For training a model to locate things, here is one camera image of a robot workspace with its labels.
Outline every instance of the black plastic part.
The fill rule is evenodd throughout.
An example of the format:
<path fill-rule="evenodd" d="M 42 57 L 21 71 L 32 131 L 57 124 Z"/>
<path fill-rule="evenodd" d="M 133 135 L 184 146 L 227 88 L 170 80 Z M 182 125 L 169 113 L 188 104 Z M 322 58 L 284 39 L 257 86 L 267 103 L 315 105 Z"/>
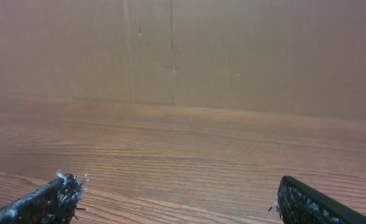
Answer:
<path fill-rule="evenodd" d="M 305 198 L 304 203 L 301 204 L 301 206 L 305 207 L 305 201 L 308 201 L 310 199 L 311 203 L 314 203 L 318 206 L 320 211 L 327 211 L 328 215 L 330 217 L 335 217 L 339 219 L 337 223 L 345 223 L 345 224 L 366 224 L 366 216 L 362 215 L 353 209 L 346 207 L 345 205 L 335 201 L 334 199 L 322 194 L 321 192 L 311 188 L 310 186 L 296 180 L 293 177 L 290 176 L 284 176 L 282 177 L 280 187 L 278 189 L 278 202 L 280 200 L 283 200 L 284 202 L 289 201 L 291 197 L 287 197 L 286 195 L 282 196 L 282 189 L 294 189 L 297 192 L 300 193 L 300 196 Z M 289 208 L 280 208 L 281 210 L 293 210 L 293 206 L 288 206 Z M 296 217 L 303 217 L 303 214 L 294 214 L 295 211 L 288 211 L 289 215 L 295 215 Z M 292 220 L 291 218 L 289 220 L 284 219 L 284 212 L 282 212 L 282 219 L 285 223 L 299 223 L 300 220 Z"/>
<path fill-rule="evenodd" d="M 0 209 L 0 224 L 69 224 L 78 208 L 82 186 L 88 180 L 78 182 L 78 177 L 71 174 L 58 176 Z"/>

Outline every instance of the vertical crease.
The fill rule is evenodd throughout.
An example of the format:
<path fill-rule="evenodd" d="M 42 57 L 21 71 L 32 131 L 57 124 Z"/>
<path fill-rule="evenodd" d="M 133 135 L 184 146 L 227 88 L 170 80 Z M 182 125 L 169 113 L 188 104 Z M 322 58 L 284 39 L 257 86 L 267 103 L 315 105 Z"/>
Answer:
<path fill-rule="evenodd" d="M 132 34 L 130 31 L 129 0 L 123 0 L 123 9 L 126 24 L 127 65 L 129 74 L 130 101 L 134 102 L 135 101 L 134 64 L 133 64 Z"/>
<path fill-rule="evenodd" d="M 176 89 L 177 89 L 177 67 L 176 67 L 176 57 L 175 57 L 175 49 L 173 43 L 173 31 L 175 28 L 174 20 L 173 20 L 173 0 L 170 0 L 170 47 L 172 51 L 172 85 L 173 85 L 173 94 L 172 94 L 172 104 L 176 104 Z"/>

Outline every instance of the cardboard wall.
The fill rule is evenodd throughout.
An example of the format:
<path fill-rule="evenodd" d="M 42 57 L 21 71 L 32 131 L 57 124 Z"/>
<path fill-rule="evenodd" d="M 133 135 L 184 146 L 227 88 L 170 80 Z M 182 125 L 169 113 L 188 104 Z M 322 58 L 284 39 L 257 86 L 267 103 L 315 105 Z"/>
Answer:
<path fill-rule="evenodd" d="M 0 92 L 366 118 L 366 0 L 3 0 Z"/>

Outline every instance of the wooden table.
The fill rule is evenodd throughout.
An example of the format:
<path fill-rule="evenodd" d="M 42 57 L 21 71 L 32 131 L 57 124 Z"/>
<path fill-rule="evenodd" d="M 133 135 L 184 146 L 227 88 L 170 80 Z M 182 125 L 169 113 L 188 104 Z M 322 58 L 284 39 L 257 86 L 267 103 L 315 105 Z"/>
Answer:
<path fill-rule="evenodd" d="M 0 95 L 0 207 L 58 170 L 79 223 L 281 223 L 283 175 L 366 215 L 366 121 Z"/>

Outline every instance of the wooden surface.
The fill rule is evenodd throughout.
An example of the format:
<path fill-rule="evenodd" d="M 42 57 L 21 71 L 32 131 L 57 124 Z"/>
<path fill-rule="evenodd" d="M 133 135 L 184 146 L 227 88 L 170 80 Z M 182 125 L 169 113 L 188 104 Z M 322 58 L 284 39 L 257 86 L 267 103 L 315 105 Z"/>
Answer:
<path fill-rule="evenodd" d="M 281 223 L 283 175 L 366 215 L 366 120 L 0 95 L 0 207 L 58 170 L 80 223 Z"/>
<path fill-rule="evenodd" d="M 0 93 L 366 119 L 366 0 L 2 0 Z"/>

